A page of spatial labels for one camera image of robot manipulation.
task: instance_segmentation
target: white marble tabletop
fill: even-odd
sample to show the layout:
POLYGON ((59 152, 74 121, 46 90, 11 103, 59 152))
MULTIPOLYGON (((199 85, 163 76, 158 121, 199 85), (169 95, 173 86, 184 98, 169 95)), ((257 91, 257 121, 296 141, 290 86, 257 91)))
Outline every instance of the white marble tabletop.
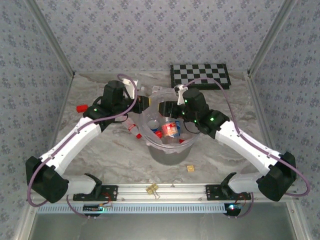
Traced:
MULTIPOLYGON (((170 87, 170 73, 126 72, 143 84, 170 87)), ((230 72, 231 86, 227 95, 235 112, 238 125, 246 133, 262 141, 247 83, 242 73, 230 72)), ((60 141, 82 117, 77 105, 88 104, 103 94, 107 81, 116 74, 76 75, 71 85, 61 126, 57 136, 60 141)), ((219 90, 205 90, 205 99, 211 109, 230 117, 230 111, 219 90)), ((162 165, 149 154, 146 143, 130 134, 121 124, 111 124, 93 139, 71 162, 65 174, 90 173, 104 184, 124 183, 220 183, 229 173, 251 173, 256 169, 249 161, 226 145, 220 145, 207 135, 201 135, 189 156, 179 165, 162 165), (188 172, 187 165, 195 171, 188 172)))

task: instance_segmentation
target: blue patterned wall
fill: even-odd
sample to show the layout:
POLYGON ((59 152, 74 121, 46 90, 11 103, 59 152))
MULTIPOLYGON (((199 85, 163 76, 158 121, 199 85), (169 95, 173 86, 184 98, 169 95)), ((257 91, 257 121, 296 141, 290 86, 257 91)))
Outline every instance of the blue patterned wall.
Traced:
POLYGON ((283 0, 36 0, 75 71, 246 70, 283 0))
POLYGON ((0 239, 11 239, 26 204, 25 161, 48 149, 70 79, 25 3, 0 7, 0 239))
POLYGON ((294 7, 254 79, 276 147, 292 152, 310 180, 311 193, 301 202, 314 239, 320 239, 318 0, 301 0, 294 7))

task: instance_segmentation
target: checkerboard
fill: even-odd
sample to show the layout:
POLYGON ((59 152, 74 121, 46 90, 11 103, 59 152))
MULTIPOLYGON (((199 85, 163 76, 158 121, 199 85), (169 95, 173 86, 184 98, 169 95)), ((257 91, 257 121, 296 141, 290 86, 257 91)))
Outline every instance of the checkerboard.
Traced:
POLYGON ((187 84, 194 79, 200 80, 197 80, 195 83, 188 86, 188 88, 197 88, 199 90, 220 89, 212 79, 220 83, 223 89, 229 89, 231 85, 227 66, 225 64, 171 65, 170 73, 172 88, 179 84, 187 84))

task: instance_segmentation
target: bottle label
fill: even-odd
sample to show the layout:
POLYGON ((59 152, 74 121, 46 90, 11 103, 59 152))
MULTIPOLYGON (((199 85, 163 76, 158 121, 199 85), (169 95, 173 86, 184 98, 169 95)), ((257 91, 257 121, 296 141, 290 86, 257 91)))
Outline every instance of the bottle label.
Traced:
POLYGON ((128 128, 128 130, 131 131, 131 129, 134 128, 135 126, 136 126, 135 124, 132 124, 132 125, 128 128))
POLYGON ((180 133, 181 133, 181 128, 180 128, 180 122, 178 120, 175 121, 175 124, 176 124, 176 129, 178 129, 178 134, 180 136, 180 133))
POLYGON ((162 125, 162 134, 163 137, 170 136, 172 138, 179 137, 179 132, 175 122, 168 122, 162 125))

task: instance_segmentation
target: wire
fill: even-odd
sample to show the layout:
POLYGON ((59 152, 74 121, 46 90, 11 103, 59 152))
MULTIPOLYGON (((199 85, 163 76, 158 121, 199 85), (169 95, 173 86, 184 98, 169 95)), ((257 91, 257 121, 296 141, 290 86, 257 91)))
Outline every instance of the wire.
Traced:
MULTIPOLYGON (((195 81, 201 80, 201 79, 204 79, 204 78, 202 77, 202 78, 194 79, 194 80, 188 82, 187 84, 185 84, 183 87, 187 87, 187 86, 189 86, 190 84, 193 84, 195 81)), ((310 192, 310 189, 311 189, 310 183, 309 183, 308 179, 307 179, 298 169, 296 169, 294 166, 290 165, 289 163, 287 163, 286 161, 280 159, 280 158, 277 157, 277 156, 274 156, 274 155, 272 155, 272 154, 269 154, 269 152, 267 152, 267 151, 265 151, 264 149, 258 147, 257 145, 255 145, 254 143, 252 143, 250 140, 248 140, 245 136, 243 136, 243 135, 241 134, 241 132, 240 132, 240 129, 239 129, 239 127, 238 127, 238 123, 237 123, 237 120, 236 120, 236 116, 235 116, 235 114, 234 114, 234 111, 233 111, 232 108, 231 108, 229 99, 228 99, 227 94, 226 94, 226 92, 224 91, 223 87, 220 85, 220 83, 218 83, 218 82, 217 82, 216 80, 214 80, 213 78, 206 78, 206 79, 213 80, 213 81, 215 82, 215 84, 217 84, 218 87, 221 89, 221 91, 222 91, 222 93, 223 93, 223 96, 224 96, 224 98, 225 98, 225 101, 226 101, 226 103, 227 103, 227 105, 228 105, 228 107, 229 107, 229 109, 230 109, 230 113, 231 113, 232 120, 233 120, 233 123, 234 123, 234 128, 235 128, 236 132, 238 133, 238 135, 239 135, 247 144, 249 144, 251 147, 259 150, 261 153, 267 155, 268 157, 270 157, 270 158, 272 158, 272 159, 274 159, 274 160, 282 163, 282 164, 285 165, 286 167, 290 168, 292 171, 294 171, 296 174, 298 174, 298 175, 302 178, 302 180, 305 182, 305 185, 306 185, 306 190, 305 190, 305 192, 303 192, 303 193, 288 193, 288 192, 286 192, 285 194, 288 195, 288 196, 291 196, 291 197, 304 197, 304 196, 308 195, 309 192, 310 192)))
POLYGON ((246 205, 246 197, 245 197, 245 195, 243 195, 242 193, 240 193, 239 195, 238 195, 238 198, 235 200, 235 202, 234 202, 234 204, 236 204, 239 200, 240 200, 240 196, 242 196, 242 198, 244 199, 244 204, 242 205, 242 207, 244 207, 245 205, 246 205))
POLYGON ((247 216, 251 212, 253 207, 254 207, 254 193, 252 192, 251 193, 251 204, 250 204, 249 208, 246 210, 246 212, 240 216, 230 216, 230 217, 233 219, 241 219, 241 218, 247 216))
POLYGON ((190 130, 187 128, 185 121, 183 121, 183 125, 184 125, 184 128, 185 128, 189 133, 191 133, 191 134, 199 134, 199 133, 200 133, 200 131, 198 131, 198 132, 190 131, 190 130))
POLYGON ((78 212, 73 206, 71 206, 71 204, 69 202, 69 195, 66 196, 66 204, 68 204, 68 206, 72 210, 72 212, 74 212, 79 217, 84 218, 84 219, 89 219, 90 218, 90 217, 78 212))
POLYGON ((128 114, 126 114, 126 115, 123 115, 123 116, 126 116, 126 119, 125 120, 122 120, 122 121, 114 121, 113 123, 114 124, 122 124, 122 123, 124 123, 125 121, 127 121, 127 119, 128 119, 128 114))
MULTIPOLYGON (((92 121, 89 121, 85 124, 83 124, 82 126, 80 126, 78 129, 77 129, 77 132, 81 131, 82 129, 84 129, 86 126, 90 125, 90 124, 93 124, 93 123, 97 123, 97 122, 101 122, 101 121, 106 121, 106 120, 111 120, 111 119, 115 119, 117 117, 120 117, 122 115, 125 115, 127 114, 136 104, 137 102, 137 99, 138 99, 138 89, 137 89, 137 86, 134 82, 134 80, 128 76, 128 75, 125 75, 125 74, 118 74, 117 75, 117 78, 118 80, 121 82, 122 79, 121 77, 123 78, 126 78, 128 79, 132 84, 133 84, 133 87, 134 87, 134 100, 132 102, 132 104, 127 108, 127 110, 125 110, 124 112, 122 113, 119 113, 117 115, 114 115, 114 116, 108 116, 108 117, 102 117, 102 118, 98 118, 98 119, 95 119, 95 120, 92 120, 92 121)), ((47 162, 49 162, 51 159, 53 159, 53 157, 55 155, 58 154, 58 152, 77 134, 77 132, 73 132, 52 154, 50 157, 48 157, 46 160, 44 160, 37 168, 36 170, 34 171, 34 173, 32 174, 32 177, 30 179, 30 182, 28 184, 28 189, 27 189, 27 192, 26 192, 26 197, 27 197, 27 201, 28 203, 32 206, 32 207, 41 207, 43 206, 44 204, 46 204, 48 201, 45 200, 44 202, 42 203, 39 203, 39 204, 35 204, 33 203, 32 199, 31 199, 31 189, 32 189, 32 185, 34 184, 34 181, 35 181, 35 178, 37 176, 37 174, 39 173, 40 169, 46 165, 47 162)))
POLYGON ((111 196, 110 196, 110 194, 107 193, 107 192, 103 192, 103 193, 101 193, 101 194, 104 195, 104 196, 106 196, 106 197, 108 197, 108 202, 105 202, 105 203, 103 203, 102 205, 106 205, 106 204, 110 203, 110 204, 111 204, 111 207, 112 207, 113 205, 112 205, 112 201, 111 201, 111 196))

